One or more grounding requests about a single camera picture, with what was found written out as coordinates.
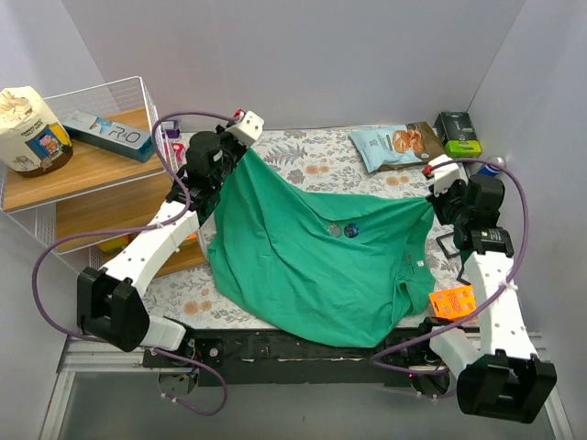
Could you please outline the green garment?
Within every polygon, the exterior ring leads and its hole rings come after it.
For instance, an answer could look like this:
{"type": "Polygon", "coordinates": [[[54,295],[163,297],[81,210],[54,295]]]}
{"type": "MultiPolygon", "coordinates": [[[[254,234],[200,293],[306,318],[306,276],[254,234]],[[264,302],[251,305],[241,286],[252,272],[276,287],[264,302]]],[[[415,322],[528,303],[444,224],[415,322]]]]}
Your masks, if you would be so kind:
{"type": "Polygon", "coordinates": [[[421,197],[306,192],[255,152],[228,177],[208,249],[220,293],[295,336],[333,347],[377,346],[422,313],[431,205],[421,197]],[[360,233],[347,238],[344,227],[360,233]],[[339,238],[331,224],[343,228],[339,238]]]}

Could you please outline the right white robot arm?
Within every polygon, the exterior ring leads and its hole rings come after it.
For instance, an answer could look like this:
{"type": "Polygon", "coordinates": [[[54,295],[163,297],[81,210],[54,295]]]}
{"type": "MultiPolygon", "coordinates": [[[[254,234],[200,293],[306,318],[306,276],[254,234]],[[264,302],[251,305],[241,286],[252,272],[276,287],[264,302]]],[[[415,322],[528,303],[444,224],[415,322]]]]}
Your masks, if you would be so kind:
{"type": "Polygon", "coordinates": [[[415,341],[426,364],[441,359],[456,379],[463,413],[521,424],[535,421],[557,382],[552,363],[539,358],[526,330],[511,275],[520,256],[509,233],[498,225],[505,196],[495,178],[431,175],[431,202],[442,225],[451,225],[472,287],[481,343],[474,346],[460,326],[415,341]]]}

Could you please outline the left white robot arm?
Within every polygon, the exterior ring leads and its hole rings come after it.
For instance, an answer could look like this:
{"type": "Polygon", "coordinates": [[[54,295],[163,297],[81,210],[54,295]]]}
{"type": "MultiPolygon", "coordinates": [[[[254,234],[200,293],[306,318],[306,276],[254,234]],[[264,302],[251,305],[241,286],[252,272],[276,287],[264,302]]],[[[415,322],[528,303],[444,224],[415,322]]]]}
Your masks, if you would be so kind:
{"type": "Polygon", "coordinates": [[[86,268],[78,276],[77,324],[84,333],[125,352],[161,348],[177,367],[194,359],[186,326],[149,314],[143,296],[163,264],[212,214],[224,181],[261,132],[259,126],[251,133],[219,126],[192,136],[187,162],[174,174],[149,230],[100,269],[86,268]]]}

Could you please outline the grey round brooch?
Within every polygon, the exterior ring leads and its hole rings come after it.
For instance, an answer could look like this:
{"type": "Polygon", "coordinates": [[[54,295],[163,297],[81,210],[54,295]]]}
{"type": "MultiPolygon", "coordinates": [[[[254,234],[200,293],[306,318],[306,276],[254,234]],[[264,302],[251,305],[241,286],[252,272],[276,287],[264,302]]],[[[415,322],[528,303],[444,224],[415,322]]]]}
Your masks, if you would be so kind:
{"type": "Polygon", "coordinates": [[[339,238],[343,235],[343,228],[338,224],[331,224],[328,227],[328,233],[335,238],[339,238]]]}

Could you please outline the blue energy drink can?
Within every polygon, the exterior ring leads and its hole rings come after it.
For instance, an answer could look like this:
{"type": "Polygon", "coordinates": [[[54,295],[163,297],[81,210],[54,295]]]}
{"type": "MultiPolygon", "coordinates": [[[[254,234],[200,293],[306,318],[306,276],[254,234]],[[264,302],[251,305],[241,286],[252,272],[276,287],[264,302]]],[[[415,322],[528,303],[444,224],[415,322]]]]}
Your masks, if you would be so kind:
{"type": "Polygon", "coordinates": [[[505,168],[506,162],[504,158],[500,156],[491,156],[487,158],[486,161],[481,165],[481,167],[476,171],[476,174],[489,177],[497,177],[502,173],[503,169],[505,168]]]}

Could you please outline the pink box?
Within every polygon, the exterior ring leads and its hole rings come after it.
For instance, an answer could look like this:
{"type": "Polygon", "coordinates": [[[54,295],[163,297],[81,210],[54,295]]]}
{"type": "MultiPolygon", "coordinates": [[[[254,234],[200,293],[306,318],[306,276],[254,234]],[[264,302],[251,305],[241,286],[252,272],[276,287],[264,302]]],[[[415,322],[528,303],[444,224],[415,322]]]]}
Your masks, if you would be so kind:
{"type": "Polygon", "coordinates": [[[186,151],[185,145],[181,142],[172,142],[172,150],[174,152],[177,163],[184,164],[186,151]]]}

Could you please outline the purple box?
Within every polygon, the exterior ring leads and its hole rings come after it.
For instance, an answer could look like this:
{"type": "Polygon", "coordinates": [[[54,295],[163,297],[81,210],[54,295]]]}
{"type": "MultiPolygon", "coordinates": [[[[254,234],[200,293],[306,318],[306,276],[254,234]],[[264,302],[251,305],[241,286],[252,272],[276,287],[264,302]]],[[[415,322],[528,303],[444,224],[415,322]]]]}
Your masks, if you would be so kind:
{"type": "Polygon", "coordinates": [[[175,119],[163,121],[161,123],[161,129],[167,138],[176,139],[181,135],[179,121],[175,119]]]}

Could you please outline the green black box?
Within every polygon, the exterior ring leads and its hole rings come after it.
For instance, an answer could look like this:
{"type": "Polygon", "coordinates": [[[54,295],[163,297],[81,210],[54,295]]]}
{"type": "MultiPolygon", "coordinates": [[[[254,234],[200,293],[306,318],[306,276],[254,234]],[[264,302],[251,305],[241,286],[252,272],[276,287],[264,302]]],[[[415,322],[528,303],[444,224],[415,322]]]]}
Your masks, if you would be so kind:
{"type": "Polygon", "coordinates": [[[453,159],[479,158],[482,147],[467,112],[441,112],[435,121],[437,136],[453,159]]]}

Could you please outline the light blue snack bag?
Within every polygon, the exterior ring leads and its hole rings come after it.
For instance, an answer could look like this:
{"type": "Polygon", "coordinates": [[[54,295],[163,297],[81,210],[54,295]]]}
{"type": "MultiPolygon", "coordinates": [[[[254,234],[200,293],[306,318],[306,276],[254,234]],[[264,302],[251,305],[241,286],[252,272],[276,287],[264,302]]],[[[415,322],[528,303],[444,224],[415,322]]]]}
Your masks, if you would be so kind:
{"type": "Polygon", "coordinates": [[[444,146],[427,122],[351,130],[349,138],[367,172],[428,164],[445,154],[444,146]]]}

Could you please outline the orange box right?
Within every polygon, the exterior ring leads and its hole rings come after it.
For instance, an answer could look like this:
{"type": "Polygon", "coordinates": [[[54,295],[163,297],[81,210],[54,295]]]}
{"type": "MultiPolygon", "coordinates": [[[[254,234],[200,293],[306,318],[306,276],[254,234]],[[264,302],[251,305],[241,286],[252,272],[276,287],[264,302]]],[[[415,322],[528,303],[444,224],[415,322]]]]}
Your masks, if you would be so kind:
{"type": "Polygon", "coordinates": [[[459,286],[429,294],[429,300],[436,317],[458,320],[476,309],[473,288],[459,286]]]}

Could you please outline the wooden shelf unit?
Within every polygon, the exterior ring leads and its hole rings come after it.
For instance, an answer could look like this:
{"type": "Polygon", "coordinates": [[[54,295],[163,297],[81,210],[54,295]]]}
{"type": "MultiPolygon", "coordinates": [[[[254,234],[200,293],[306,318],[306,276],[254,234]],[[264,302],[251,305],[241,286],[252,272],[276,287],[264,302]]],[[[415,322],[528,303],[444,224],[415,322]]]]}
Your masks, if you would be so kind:
{"type": "Polygon", "coordinates": [[[47,176],[1,168],[1,271],[32,267],[40,251],[66,236],[47,259],[79,272],[108,259],[97,244],[112,230],[147,224],[171,188],[157,158],[145,163],[75,142],[73,156],[47,176]]]}

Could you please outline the white blue toothpaste box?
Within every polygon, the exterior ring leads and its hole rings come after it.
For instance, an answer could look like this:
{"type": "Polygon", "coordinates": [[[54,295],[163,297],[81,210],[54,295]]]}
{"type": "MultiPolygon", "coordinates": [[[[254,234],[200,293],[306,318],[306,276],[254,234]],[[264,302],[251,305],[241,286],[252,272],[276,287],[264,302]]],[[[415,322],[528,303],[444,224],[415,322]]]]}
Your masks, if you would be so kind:
{"type": "Polygon", "coordinates": [[[70,138],[141,163],[154,154],[149,132],[77,110],[63,120],[70,138]]]}

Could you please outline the floral table mat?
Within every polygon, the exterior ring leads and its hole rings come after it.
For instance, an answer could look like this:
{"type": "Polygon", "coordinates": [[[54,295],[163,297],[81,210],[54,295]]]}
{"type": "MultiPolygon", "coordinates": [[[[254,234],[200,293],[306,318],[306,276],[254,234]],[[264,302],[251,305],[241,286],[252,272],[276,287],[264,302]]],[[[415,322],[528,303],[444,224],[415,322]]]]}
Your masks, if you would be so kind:
{"type": "MultiPolygon", "coordinates": [[[[307,192],[370,194],[399,199],[426,196],[419,167],[369,173],[346,129],[266,131],[257,154],[289,183],[307,192]]],[[[152,315],[204,329],[268,329],[216,288],[208,264],[153,280],[143,302],[152,315]]]]}

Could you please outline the yellow box under shelf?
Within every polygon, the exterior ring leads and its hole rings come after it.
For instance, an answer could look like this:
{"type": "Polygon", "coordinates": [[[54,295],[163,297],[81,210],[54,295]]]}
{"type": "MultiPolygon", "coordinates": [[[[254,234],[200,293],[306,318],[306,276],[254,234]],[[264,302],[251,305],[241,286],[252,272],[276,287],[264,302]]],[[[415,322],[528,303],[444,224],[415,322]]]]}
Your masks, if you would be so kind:
{"type": "Polygon", "coordinates": [[[130,242],[129,236],[118,236],[114,238],[110,238],[106,241],[100,242],[97,244],[97,247],[107,255],[112,255],[119,253],[120,251],[124,250],[130,242]]]}

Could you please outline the aluminium rail frame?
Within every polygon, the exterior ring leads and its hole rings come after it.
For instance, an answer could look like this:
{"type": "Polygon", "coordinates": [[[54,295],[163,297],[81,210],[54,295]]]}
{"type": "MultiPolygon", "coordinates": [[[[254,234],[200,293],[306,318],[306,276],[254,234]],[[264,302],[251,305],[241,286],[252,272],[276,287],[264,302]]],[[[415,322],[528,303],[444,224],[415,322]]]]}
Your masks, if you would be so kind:
{"type": "Polygon", "coordinates": [[[570,439],[558,394],[531,424],[468,416],[379,384],[200,388],[139,352],[71,341],[41,428],[44,439],[570,439]]]}

